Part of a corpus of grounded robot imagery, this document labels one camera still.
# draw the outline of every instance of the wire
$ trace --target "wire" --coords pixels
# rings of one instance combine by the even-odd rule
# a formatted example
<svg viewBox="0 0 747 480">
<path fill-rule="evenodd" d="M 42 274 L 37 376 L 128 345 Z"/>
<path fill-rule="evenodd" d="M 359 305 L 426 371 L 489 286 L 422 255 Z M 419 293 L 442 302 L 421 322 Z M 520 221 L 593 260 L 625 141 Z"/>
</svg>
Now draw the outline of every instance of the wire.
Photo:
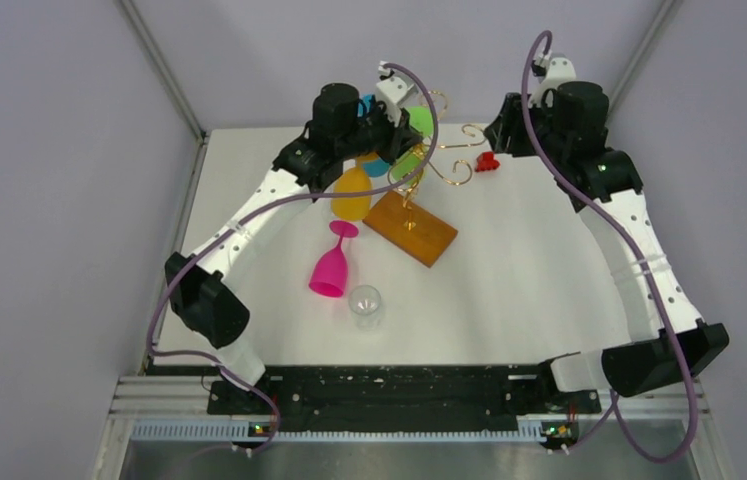
<svg viewBox="0 0 747 480">
<path fill-rule="evenodd" d="M 160 477 L 158 477 L 158 480 L 166 480 L 168 478 L 171 478 L 173 474 L 178 473 L 182 468 L 184 468 L 185 465 L 192 462 L 197 457 L 201 457 L 202 455 L 205 455 L 206 453 L 211 453 L 211 452 L 215 452 L 218 450 L 231 450 L 232 448 L 233 446 L 227 443 L 215 443 L 213 445 L 208 445 L 207 447 L 202 447 L 199 450 L 191 453 L 187 457 L 183 458 L 181 461 L 176 463 L 173 467 L 169 468 Z"/>
<path fill-rule="evenodd" d="M 523 67 L 523 75 L 520 81 L 520 107 L 521 113 L 523 114 L 523 121 L 526 126 L 526 134 L 529 136 L 529 141 L 532 143 L 532 147 L 535 149 L 535 153 L 538 155 L 538 157 L 541 158 L 541 162 L 543 162 L 547 169 L 553 174 L 553 177 L 555 177 L 555 180 L 559 183 L 559 185 L 561 185 L 562 188 L 564 188 L 570 195 L 576 197 L 577 200 L 581 201 L 589 208 L 594 210 L 600 217 L 603 218 L 603 220 L 608 222 L 608 224 L 611 225 L 611 227 L 614 228 L 615 231 L 617 231 L 621 238 L 623 238 L 624 242 L 626 242 L 626 244 L 629 246 L 629 249 L 632 251 L 633 255 L 635 255 L 638 263 L 641 265 L 641 270 L 644 272 L 648 272 L 650 271 L 649 264 L 646 257 L 644 256 L 644 253 L 641 251 L 641 247 L 639 247 L 635 242 L 635 239 L 632 238 L 632 236 L 626 231 L 626 229 L 623 228 L 623 226 L 618 223 L 618 221 L 615 220 L 614 217 L 611 216 L 611 214 L 605 211 L 599 204 L 591 200 L 591 198 L 585 195 L 585 193 L 576 188 L 575 185 L 570 183 L 570 181 L 568 181 L 561 174 L 561 172 L 559 172 L 559 170 L 555 165 L 553 165 L 553 162 L 547 156 L 547 153 L 541 147 L 541 142 L 538 140 L 538 136 L 535 134 L 535 127 L 534 125 L 532 125 L 532 118 L 529 115 L 529 73 L 531 70 L 530 67 L 532 65 L 532 59 L 535 58 L 535 54 L 538 52 L 538 47 L 540 47 L 541 42 L 543 42 L 545 39 L 546 43 L 544 45 L 544 55 L 546 55 L 550 51 L 550 47 L 553 41 L 553 34 L 549 30 L 545 30 L 538 35 L 538 38 L 535 39 L 535 42 L 529 49 L 529 55 L 526 58 L 526 64 Z M 688 396 L 688 430 L 685 432 L 685 437 L 682 439 L 682 442 L 679 444 L 676 450 L 674 450 L 670 454 L 663 457 L 657 457 L 648 453 L 638 444 L 638 442 L 632 436 L 632 433 L 629 431 L 629 426 L 623 420 L 623 417 L 620 414 L 620 409 L 617 407 L 617 401 L 619 398 L 618 394 L 617 392 L 612 391 L 611 406 L 606 410 L 606 412 L 603 414 L 602 418 L 600 418 L 594 428 L 589 430 L 587 434 L 580 438 L 579 442 L 577 442 L 576 445 L 581 445 L 583 441 L 590 438 L 591 434 L 593 434 L 605 422 L 605 420 L 608 418 L 608 415 L 613 412 L 617 417 L 617 422 L 620 425 L 620 429 L 623 432 L 623 435 L 639 455 L 653 463 L 669 463 L 682 457 L 682 455 L 684 455 L 688 451 L 688 449 L 691 448 L 691 442 L 694 441 L 694 436 L 697 434 L 697 396 L 694 393 L 694 380 L 691 377 L 691 371 L 688 369 L 688 362 L 685 359 L 685 355 L 682 353 L 682 346 L 679 344 L 679 339 L 676 336 L 676 332 L 673 330 L 673 325 L 670 323 L 667 308 L 665 308 L 664 300 L 662 299 L 661 293 L 659 293 L 656 281 L 653 278 L 652 274 L 644 275 L 644 278 L 646 279 L 647 287 L 649 288 L 650 293 L 653 296 L 656 310 L 658 311 L 659 316 L 662 319 L 662 323 L 664 324 L 668 343 L 673 349 L 673 353 L 674 355 L 676 355 L 676 360 L 679 363 L 679 371 L 682 374 L 682 383 L 685 385 L 685 393 Z"/>
<path fill-rule="evenodd" d="M 408 78 L 411 79 L 419 89 L 419 91 L 422 93 L 423 97 L 426 99 L 426 102 L 429 104 L 429 112 L 432 115 L 432 138 L 430 140 L 430 148 L 426 151 L 426 154 L 423 156 L 423 160 L 420 161 L 419 164 L 414 168 L 414 170 L 411 171 L 408 175 L 403 177 L 398 182 L 387 185 L 385 187 L 375 188 L 373 190 L 368 190 L 365 192 L 348 192 L 348 193 L 306 193 L 306 194 L 300 194 L 300 195 L 291 195 L 289 197 L 280 198 L 274 202 L 268 203 L 262 207 L 256 208 L 252 212 L 245 215 L 243 218 L 238 220 L 238 223 L 240 225 L 246 225 L 248 222 L 250 222 L 253 218 L 257 217 L 258 215 L 261 215 L 262 213 L 271 210 L 273 208 L 285 205 L 290 202 L 296 202 L 299 200 L 312 200 L 312 199 L 318 199 L 318 198 L 353 198 L 353 197 L 366 197 L 371 195 L 378 195 L 380 193 L 387 192 L 389 190 L 393 190 L 395 188 L 398 188 L 402 185 L 405 185 L 406 183 L 412 181 L 414 177 L 420 175 L 420 173 L 423 171 L 424 168 L 426 168 L 426 165 L 429 164 L 429 161 L 432 158 L 432 154 L 435 152 L 435 149 L 438 145 L 438 131 L 439 131 L 439 125 L 438 125 L 438 116 L 437 111 L 435 109 L 435 102 L 432 101 L 432 96 L 429 94 L 429 89 L 426 88 L 426 86 L 423 84 L 423 82 L 420 80 L 420 78 L 417 77 L 411 70 L 403 67 L 402 65 L 396 64 L 396 63 L 386 63 L 383 65 L 385 68 L 390 68 L 393 70 L 397 70 L 398 72 L 404 74 Z M 244 389 L 250 390 L 255 395 L 257 395 L 259 398 L 264 400 L 267 405 L 270 406 L 270 409 L 273 411 L 273 416 L 275 417 L 275 427 L 271 428 L 270 435 L 267 437 L 267 439 L 259 445 L 257 448 L 252 450 L 252 454 L 259 453 L 263 451 L 265 448 L 267 448 L 270 443 L 272 443 L 273 439 L 276 436 L 276 433 L 279 431 L 279 426 L 281 425 L 281 414 L 279 412 L 279 408 L 276 406 L 276 404 L 273 402 L 273 400 L 270 399 L 264 392 L 259 390 L 258 388 L 255 388 L 253 385 L 249 385 L 247 382 L 243 381 L 240 377 L 234 374 L 231 370 L 229 370 L 227 367 L 225 367 L 222 362 L 214 355 L 203 352 L 200 350 L 171 350 L 171 351 L 162 351 L 155 348 L 155 330 L 158 328 L 158 322 L 161 319 L 161 315 L 164 313 L 167 302 L 170 299 L 170 296 L 173 294 L 173 290 L 176 289 L 176 287 L 179 285 L 179 283 L 182 281 L 182 278 L 197 264 L 200 260 L 202 260 L 208 253 L 213 251 L 215 248 L 223 244 L 226 240 L 229 239 L 229 237 L 234 234 L 236 230 L 228 230 L 220 237 L 215 239 L 211 244 L 209 244 L 205 249 L 203 249 L 201 252 L 194 255 L 188 262 L 185 264 L 185 266 L 177 273 L 168 283 L 167 287 L 164 289 L 164 292 L 161 294 L 161 299 L 158 301 L 158 305 L 155 307 L 155 311 L 152 313 L 152 319 L 149 323 L 149 328 L 146 332 L 146 350 L 149 352 L 149 354 L 153 357 L 175 357 L 175 356 L 182 356 L 182 355 L 189 355 L 194 357 L 200 357 L 208 360 L 209 362 L 217 365 L 220 369 L 220 374 L 226 378 L 227 380 L 230 380 L 234 383 L 237 383 L 238 385 L 242 386 Z M 189 462 L 196 458 L 197 456 L 201 455 L 202 453 L 207 453 L 210 451 L 214 451 L 221 448 L 229 448 L 227 445 L 212 445 L 211 447 L 206 447 L 190 456 L 187 457 L 186 462 Z M 181 468 L 181 465 L 176 467 L 175 469 L 171 470 L 175 471 L 178 468 Z"/>
<path fill-rule="evenodd" d="M 202 385 L 202 389 L 205 390 L 208 393 L 211 393 L 211 389 L 205 386 L 205 374 L 203 373 L 201 377 L 199 377 L 199 384 Z"/>
</svg>

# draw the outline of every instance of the red object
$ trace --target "red object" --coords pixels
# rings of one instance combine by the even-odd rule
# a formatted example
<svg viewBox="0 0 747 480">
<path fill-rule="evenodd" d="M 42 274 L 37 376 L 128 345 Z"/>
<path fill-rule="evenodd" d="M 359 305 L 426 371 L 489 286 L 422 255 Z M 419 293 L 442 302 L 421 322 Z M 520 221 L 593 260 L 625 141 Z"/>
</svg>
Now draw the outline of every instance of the red object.
<svg viewBox="0 0 747 480">
<path fill-rule="evenodd" d="M 485 152 L 476 157 L 477 172 L 487 172 L 500 168 L 500 162 L 494 158 L 494 152 Z"/>
</svg>

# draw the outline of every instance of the cable tie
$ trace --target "cable tie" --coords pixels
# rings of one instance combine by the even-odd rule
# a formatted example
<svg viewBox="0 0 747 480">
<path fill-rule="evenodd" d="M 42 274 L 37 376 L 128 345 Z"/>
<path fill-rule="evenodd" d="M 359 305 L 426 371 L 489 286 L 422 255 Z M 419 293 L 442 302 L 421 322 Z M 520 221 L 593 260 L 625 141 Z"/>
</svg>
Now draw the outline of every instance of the cable tie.
<svg viewBox="0 0 747 480">
<path fill-rule="evenodd" d="M 233 230 L 235 233 L 242 236 L 247 243 L 252 240 L 252 232 L 250 232 L 245 226 L 241 225 L 240 222 L 238 222 L 238 219 L 233 218 L 229 220 L 226 223 L 226 226 L 229 227 L 229 230 Z"/>
</svg>

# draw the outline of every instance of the black base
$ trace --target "black base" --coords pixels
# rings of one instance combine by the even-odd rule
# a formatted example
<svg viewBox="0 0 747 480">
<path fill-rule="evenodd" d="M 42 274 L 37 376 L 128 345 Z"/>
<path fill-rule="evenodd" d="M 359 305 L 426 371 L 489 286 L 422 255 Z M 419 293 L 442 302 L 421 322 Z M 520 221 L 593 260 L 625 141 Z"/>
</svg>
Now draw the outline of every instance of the black base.
<svg viewBox="0 0 747 480">
<path fill-rule="evenodd" d="M 697 377 L 729 345 L 723 324 L 700 321 L 694 330 L 676 335 L 692 377 Z M 612 389 L 623 397 L 666 387 L 682 381 L 679 362 L 664 329 L 659 338 L 603 350 L 603 372 Z"/>
<path fill-rule="evenodd" d="M 558 394 L 545 366 L 267 367 L 257 384 L 282 412 L 282 430 L 470 432 L 517 429 L 517 416 L 599 413 L 590 391 Z M 252 393 L 214 382 L 210 415 L 269 415 Z"/>
</svg>

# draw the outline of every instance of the metal pole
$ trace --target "metal pole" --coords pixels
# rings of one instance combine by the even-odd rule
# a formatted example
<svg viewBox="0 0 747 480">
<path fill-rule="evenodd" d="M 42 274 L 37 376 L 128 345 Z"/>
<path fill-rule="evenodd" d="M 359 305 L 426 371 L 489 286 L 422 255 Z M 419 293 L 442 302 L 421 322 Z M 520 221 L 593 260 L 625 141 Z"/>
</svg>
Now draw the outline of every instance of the metal pole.
<svg viewBox="0 0 747 480">
<path fill-rule="evenodd" d="M 164 59 L 161 49 L 152 37 L 149 27 L 147 27 L 146 22 L 143 21 L 143 17 L 140 15 L 134 1 L 114 0 L 114 3 L 120 9 L 123 18 L 126 19 L 126 22 L 128 22 L 131 27 L 141 50 L 143 50 L 146 59 L 149 61 L 152 69 L 155 70 L 156 75 L 158 75 L 158 79 L 161 80 L 161 85 L 164 87 L 164 90 L 173 102 L 176 111 L 182 117 L 182 120 L 185 121 L 191 133 L 193 133 L 193 136 L 196 137 L 198 141 L 201 141 L 203 137 L 205 137 L 205 130 L 200 126 L 193 108 L 190 106 L 190 103 L 188 103 L 182 88 L 176 81 L 173 71 Z"/>
<path fill-rule="evenodd" d="M 626 68 L 623 70 L 623 74 L 620 76 L 620 80 L 615 84 L 614 88 L 609 94 L 609 116 L 617 110 L 618 106 L 623 102 L 627 91 L 632 85 L 632 82 L 638 75 L 638 72 L 643 68 L 644 63 L 650 57 L 653 48 L 664 34 L 665 28 L 670 24 L 670 21 L 676 15 L 679 6 L 682 5 L 682 0 L 663 0 L 659 10 L 656 12 L 656 16 L 653 17 L 650 27 L 647 29 L 647 33 L 641 39 L 635 52 L 630 57 L 629 62 L 626 64 Z"/>
<path fill-rule="evenodd" d="M 199 185 L 199 177 L 202 174 L 202 165 L 205 162 L 205 154 L 208 152 L 208 139 L 209 136 L 205 136 L 200 142 L 199 149 L 196 152 L 196 159 L 193 164 L 193 169 L 190 172 L 188 178 L 188 187 L 185 191 L 184 198 L 180 202 L 179 214 L 176 221 L 176 231 L 174 232 L 173 244 L 167 250 L 168 253 L 174 251 L 180 251 L 182 244 L 185 240 L 185 232 L 187 231 L 187 225 L 190 221 L 190 213 L 193 209 L 193 201 L 196 198 L 196 187 Z M 158 279 L 158 296 L 156 301 L 161 301 L 161 294 L 167 287 L 167 279 L 162 274 Z M 164 317 L 158 322 L 158 326 L 155 328 L 154 338 L 156 342 L 161 338 L 161 331 L 164 329 Z M 146 370 L 149 362 L 149 352 L 144 352 L 141 360 L 139 371 L 142 373 Z"/>
</svg>

